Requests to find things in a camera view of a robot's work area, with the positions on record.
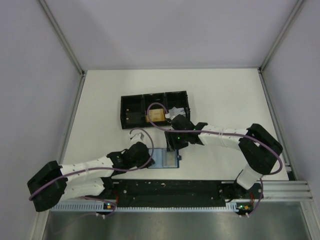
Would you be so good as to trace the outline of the blue leather card holder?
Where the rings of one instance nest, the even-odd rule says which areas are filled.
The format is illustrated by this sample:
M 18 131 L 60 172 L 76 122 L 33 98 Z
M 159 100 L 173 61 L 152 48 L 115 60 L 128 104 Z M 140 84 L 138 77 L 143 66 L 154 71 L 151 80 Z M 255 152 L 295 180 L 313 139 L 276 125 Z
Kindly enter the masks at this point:
M 148 169 L 178 169 L 182 156 L 178 150 L 167 151 L 165 148 L 155 148 L 152 159 L 154 163 Z

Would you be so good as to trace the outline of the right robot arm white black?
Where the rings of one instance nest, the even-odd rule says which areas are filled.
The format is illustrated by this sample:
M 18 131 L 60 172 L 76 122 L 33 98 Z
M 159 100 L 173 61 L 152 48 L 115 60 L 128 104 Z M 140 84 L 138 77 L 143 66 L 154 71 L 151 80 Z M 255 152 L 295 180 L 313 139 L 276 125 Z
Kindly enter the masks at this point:
M 206 122 L 193 124 L 184 115 L 166 114 L 170 130 L 166 130 L 167 150 L 180 150 L 192 145 L 212 145 L 242 152 L 247 162 L 233 185 L 233 192 L 245 198 L 260 178 L 272 174 L 283 152 L 282 145 L 260 124 L 245 129 L 223 128 Z

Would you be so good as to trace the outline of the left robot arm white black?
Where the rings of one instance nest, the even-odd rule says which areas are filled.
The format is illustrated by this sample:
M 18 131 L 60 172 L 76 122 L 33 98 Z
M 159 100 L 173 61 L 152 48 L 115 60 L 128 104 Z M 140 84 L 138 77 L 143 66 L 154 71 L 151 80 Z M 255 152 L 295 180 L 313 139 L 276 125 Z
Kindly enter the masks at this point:
M 78 197 L 109 198 L 114 191 L 111 178 L 152 166 L 155 148 L 138 141 L 130 148 L 75 164 L 46 163 L 28 182 L 29 200 L 36 212 Z

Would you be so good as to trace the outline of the black three-compartment tray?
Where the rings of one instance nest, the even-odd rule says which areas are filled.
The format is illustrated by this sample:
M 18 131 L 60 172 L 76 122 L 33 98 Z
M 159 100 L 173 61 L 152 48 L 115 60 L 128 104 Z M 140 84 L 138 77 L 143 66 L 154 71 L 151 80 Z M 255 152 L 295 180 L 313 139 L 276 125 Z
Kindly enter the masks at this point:
M 150 127 L 146 122 L 147 108 L 152 103 L 160 103 L 169 110 L 173 107 L 184 108 L 186 118 L 190 119 L 190 106 L 186 91 L 160 92 L 127 95 L 120 98 L 120 124 L 123 130 Z

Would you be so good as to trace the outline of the aluminium frame rail right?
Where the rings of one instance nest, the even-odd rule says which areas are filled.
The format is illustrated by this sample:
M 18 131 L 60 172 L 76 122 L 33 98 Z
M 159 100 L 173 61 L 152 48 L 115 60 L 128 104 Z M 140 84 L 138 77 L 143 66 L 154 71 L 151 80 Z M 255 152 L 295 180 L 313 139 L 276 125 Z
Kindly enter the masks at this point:
M 278 104 L 279 98 L 277 97 L 276 90 L 276 88 L 279 86 L 279 84 L 277 83 L 277 80 L 279 78 L 277 77 L 277 74 L 275 73 L 272 64 L 274 58 L 279 52 L 279 49 L 283 45 L 283 42 L 288 36 L 293 25 L 295 24 L 305 4 L 305 0 L 296 0 L 294 2 L 294 5 L 290 10 L 288 17 L 282 25 L 270 49 L 268 50 L 267 55 L 264 58 L 261 66 L 258 68 L 260 82 L 263 88 L 265 99 L 267 101 L 268 110 L 275 129 L 275 133 L 279 142 L 283 146 L 283 165 L 290 181 L 298 181 L 301 178 L 297 173 L 297 168 L 295 166 L 295 157 L 292 154 L 292 150 L 288 142 L 289 139 L 286 136 L 285 121 L 282 119 L 281 110 Z

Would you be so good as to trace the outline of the aluminium front frame rail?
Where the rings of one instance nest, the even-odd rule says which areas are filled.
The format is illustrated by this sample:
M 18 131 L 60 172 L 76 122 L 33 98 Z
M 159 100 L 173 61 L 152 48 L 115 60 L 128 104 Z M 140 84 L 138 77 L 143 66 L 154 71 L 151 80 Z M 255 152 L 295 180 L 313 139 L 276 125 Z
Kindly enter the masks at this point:
M 257 182 L 261 186 L 261 191 L 259 199 L 252 199 L 250 201 L 244 199 L 235 199 L 227 203 L 248 203 L 253 204 L 258 200 L 264 201 L 303 201 L 310 200 L 312 195 L 310 189 L 306 182 L 303 181 L 264 181 L 263 183 Z M 68 200 L 75 199 L 85 199 L 85 200 L 95 200 L 95 201 L 110 201 L 115 202 L 115 200 L 98 199 L 96 196 L 82 196 L 77 198 L 71 198 Z

